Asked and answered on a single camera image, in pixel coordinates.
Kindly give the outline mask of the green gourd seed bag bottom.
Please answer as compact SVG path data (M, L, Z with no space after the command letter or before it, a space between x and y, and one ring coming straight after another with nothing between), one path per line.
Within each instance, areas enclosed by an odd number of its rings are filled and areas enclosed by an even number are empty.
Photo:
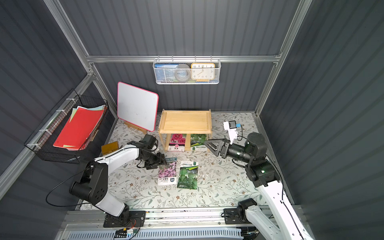
M207 151L205 141L207 140L206 134L191 134L190 149L191 151Z

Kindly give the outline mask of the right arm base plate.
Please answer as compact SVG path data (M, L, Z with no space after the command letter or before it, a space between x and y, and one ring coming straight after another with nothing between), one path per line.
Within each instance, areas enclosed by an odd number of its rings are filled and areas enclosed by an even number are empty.
M221 217L225 219L226 225L252 224L257 227L266 220L260 208L257 206L249 206L245 209L224 209Z

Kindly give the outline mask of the wooden two-tier shelf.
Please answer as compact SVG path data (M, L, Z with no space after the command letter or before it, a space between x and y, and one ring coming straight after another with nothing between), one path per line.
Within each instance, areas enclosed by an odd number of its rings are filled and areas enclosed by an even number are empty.
M212 113L208 111L163 110L159 123L159 136L165 152L173 134L205 134L212 137Z

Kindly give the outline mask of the green gourd seed bag top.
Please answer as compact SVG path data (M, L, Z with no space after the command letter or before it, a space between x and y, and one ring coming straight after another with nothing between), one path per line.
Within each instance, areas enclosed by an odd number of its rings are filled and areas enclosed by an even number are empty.
M182 161L177 188L196 190L198 188L198 171L198 162Z

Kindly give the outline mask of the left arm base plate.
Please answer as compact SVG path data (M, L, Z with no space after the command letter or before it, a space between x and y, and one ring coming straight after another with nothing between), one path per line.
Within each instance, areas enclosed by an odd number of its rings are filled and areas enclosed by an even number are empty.
M145 211L123 211L120 216L115 217L106 214L104 228L131 228L142 227L146 218Z

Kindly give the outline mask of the green gourd seed bag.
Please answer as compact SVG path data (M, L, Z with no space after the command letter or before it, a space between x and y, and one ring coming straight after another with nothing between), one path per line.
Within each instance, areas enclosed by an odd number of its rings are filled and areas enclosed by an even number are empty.
M198 188L198 171L198 162L182 161L177 188L196 190Z
M207 140L206 134L191 134L190 149L191 151L207 151L205 141Z

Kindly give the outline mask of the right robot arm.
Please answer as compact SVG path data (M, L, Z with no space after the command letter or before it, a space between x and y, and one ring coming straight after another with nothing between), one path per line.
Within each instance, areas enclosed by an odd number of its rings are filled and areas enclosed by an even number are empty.
M217 157L245 163L247 177L261 193L274 217L271 220L254 199L247 199L238 203L237 219L253 224L267 240L312 239L285 194L280 173L267 160L268 145L263 135L250 133L243 146L227 139L207 140L205 146Z

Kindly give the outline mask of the pink flower seed bag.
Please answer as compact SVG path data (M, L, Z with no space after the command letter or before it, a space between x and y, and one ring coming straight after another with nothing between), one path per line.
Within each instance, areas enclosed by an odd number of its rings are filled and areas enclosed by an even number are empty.
M168 146L170 152L184 152L186 145L186 135L172 134Z

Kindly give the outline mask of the purple flower seed bag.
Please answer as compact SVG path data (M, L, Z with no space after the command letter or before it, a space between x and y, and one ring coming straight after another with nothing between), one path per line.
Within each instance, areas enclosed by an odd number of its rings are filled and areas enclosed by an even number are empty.
M158 185L168 186L177 183L177 158L166 158L165 163L159 166Z

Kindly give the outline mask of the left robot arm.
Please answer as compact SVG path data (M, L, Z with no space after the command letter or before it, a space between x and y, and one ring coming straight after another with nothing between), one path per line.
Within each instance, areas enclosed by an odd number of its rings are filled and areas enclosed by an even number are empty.
M129 207L109 190L109 176L135 160L144 163L143 168L146 170L156 169L164 164L165 155L155 152L158 145L158 140L147 134L142 140L131 141L106 156L81 160L79 173L74 177L69 193L113 217L120 217Z

